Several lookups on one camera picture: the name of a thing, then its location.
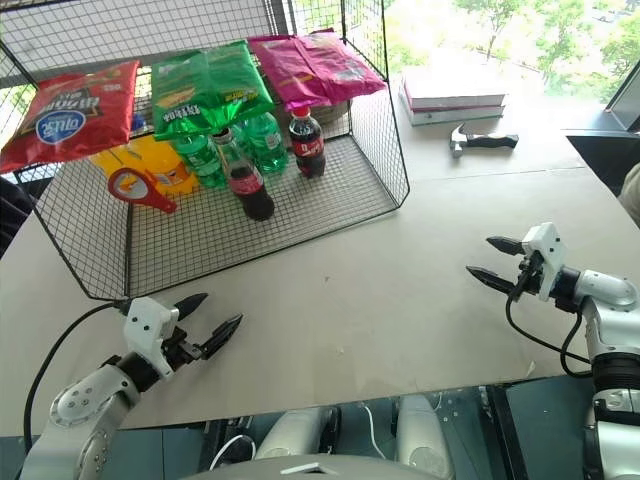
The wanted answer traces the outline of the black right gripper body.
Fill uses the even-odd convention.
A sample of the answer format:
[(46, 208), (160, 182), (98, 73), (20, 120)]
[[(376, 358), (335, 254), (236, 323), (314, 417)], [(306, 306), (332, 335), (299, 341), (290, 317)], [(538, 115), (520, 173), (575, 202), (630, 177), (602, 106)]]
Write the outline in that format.
[(523, 293), (537, 295), (543, 279), (544, 258), (538, 252), (525, 256), (518, 265), (520, 273), (515, 287), (509, 293), (509, 299), (517, 301)]

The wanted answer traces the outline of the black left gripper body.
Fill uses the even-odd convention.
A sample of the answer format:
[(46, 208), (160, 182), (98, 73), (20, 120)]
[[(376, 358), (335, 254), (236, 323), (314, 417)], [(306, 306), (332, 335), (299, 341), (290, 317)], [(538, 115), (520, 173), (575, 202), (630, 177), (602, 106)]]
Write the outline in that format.
[(172, 334), (162, 342), (162, 354), (172, 371), (178, 371), (184, 365), (196, 360), (207, 360), (206, 351), (187, 341), (187, 333), (175, 327)]

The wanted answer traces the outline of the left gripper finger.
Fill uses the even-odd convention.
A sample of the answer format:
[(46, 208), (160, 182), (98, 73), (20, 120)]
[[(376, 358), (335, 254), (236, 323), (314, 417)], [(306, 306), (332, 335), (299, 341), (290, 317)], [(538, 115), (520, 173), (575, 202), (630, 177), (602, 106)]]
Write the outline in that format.
[(210, 359), (222, 348), (238, 329), (244, 315), (237, 314), (220, 324), (211, 334), (210, 338), (201, 345), (201, 359)]
[(207, 293), (197, 293), (176, 302), (174, 304), (174, 307), (179, 312), (178, 320), (182, 321), (186, 317), (191, 315), (206, 300), (207, 297)]

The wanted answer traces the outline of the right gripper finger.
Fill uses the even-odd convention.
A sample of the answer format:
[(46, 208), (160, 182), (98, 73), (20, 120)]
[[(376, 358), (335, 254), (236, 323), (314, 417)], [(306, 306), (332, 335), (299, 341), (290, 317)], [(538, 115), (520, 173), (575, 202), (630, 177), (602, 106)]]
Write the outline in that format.
[(505, 280), (496, 273), (483, 267), (466, 266), (466, 270), (483, 285), (505, 295), (509, 295), (516, 288), (513, 282)]
[(486, 241), (498, 251), (515, 256), (523, 254), (523, 244), (520, 240), (505, 236), (490, 236)]

